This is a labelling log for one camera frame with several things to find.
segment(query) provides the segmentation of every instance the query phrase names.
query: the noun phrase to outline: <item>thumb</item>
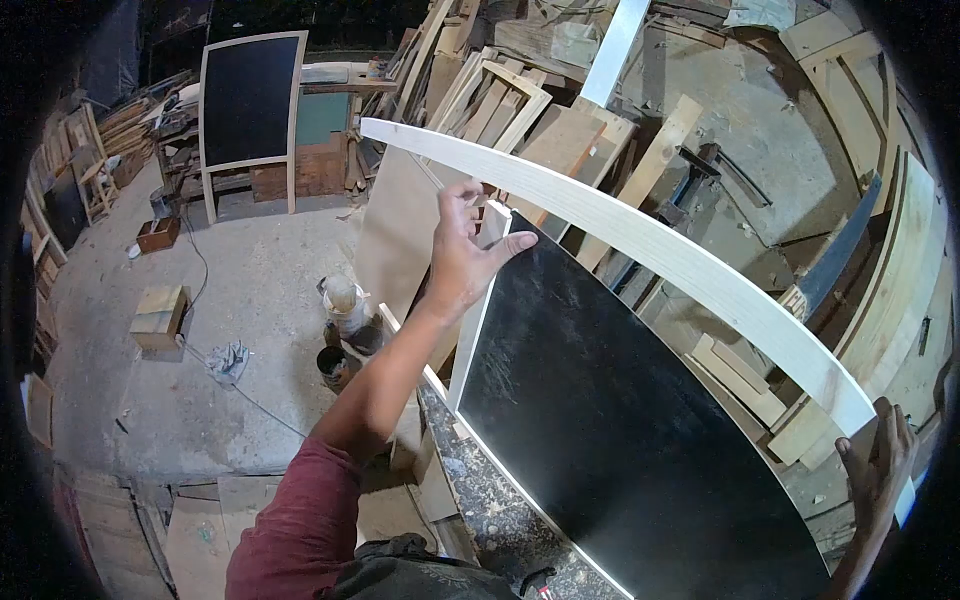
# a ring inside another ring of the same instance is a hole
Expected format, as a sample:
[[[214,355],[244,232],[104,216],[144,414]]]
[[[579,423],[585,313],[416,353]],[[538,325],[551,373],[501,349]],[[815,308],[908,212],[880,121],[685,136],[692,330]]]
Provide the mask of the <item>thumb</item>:
[[[843,466],[847,470],[847,476],[850,477],[851,488],[858,490],[863,485],[866,464],[853,451],[853,446],[847,438],[837,438],[833,445],[836,446],[837,452],[840,454],[840,461],[843,462]]]
[[[517,254],[528,248],[533,248],[538,240],[538,236],[533,231],[511,233],[487,250],[487,258],[493,264],[495,270],[499,269]]]

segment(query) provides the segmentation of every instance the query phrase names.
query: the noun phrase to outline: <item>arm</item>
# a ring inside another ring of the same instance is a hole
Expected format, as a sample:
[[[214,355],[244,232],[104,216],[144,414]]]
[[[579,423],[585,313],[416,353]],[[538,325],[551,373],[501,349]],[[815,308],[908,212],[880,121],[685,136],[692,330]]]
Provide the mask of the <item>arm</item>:
[[[440,223],[426,294],[397,335],[314,425],[311,438],[346,451],[357,463],[369,460],[393,433],[444,331],[480,298],[500,267],[537,243],[537,235],[526,231],[508,235],[489,250],[477,248],[470,241],[476,231],[467,207],[482,193],[480,183],[465,181],[438,194]]]
[[[854,598],[867,581],[917,457],[917,436],[910,431],[900,406],[892,407],[887,398],[880,397],[875,408],[879,423],[869,460],[858,456],[847,438],[836,441],[850,477],[856,533],[820,600]]]

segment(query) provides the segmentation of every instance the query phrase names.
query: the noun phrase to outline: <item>left hand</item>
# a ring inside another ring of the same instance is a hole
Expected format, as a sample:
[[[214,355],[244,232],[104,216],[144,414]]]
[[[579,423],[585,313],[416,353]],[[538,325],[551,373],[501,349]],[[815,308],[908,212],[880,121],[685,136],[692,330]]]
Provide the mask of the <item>left hand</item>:
[[[477,248],[470,239],[476,227],[467,209],[481,194],[483,185],[477,180],[450,185],[437,194],[440,223],[433,232],[430,281],[423,304],[446,324],[460,319],[500,267],[539,239],[532,231],[518,231],[489,250]]]

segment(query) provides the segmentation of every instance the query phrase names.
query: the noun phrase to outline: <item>green board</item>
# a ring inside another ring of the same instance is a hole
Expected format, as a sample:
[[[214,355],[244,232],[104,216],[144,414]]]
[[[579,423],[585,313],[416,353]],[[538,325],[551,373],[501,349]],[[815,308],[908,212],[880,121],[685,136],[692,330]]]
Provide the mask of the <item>green board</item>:
[[[297,145],[328,144],[330,132],[347,129],[349,94],[304,94],[297,100]]]

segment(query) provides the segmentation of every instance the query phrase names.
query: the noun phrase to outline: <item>hand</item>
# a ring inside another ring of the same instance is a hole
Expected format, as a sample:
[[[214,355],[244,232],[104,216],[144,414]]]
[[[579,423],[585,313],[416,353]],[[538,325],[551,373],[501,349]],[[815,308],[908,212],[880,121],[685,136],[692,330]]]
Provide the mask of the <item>hand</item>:
[[[422,303],[446,324],[455,323],[480,299],[500,267],[538,240],[532,231],[518,231],[488,250],[477,248],[470,240],[476,225],[468,206],[481,194],[483,186],[477,180],[450,185],[437,194],[440,223],[433,232],[430,281]]]
[[[847,438],[835,445],[850,477],[857,533],[886,536],[897,499],[913,470],[918,443],[899,404],[890,406],[881,396],[874,407],[878,423],[869,458],[858,456]]]

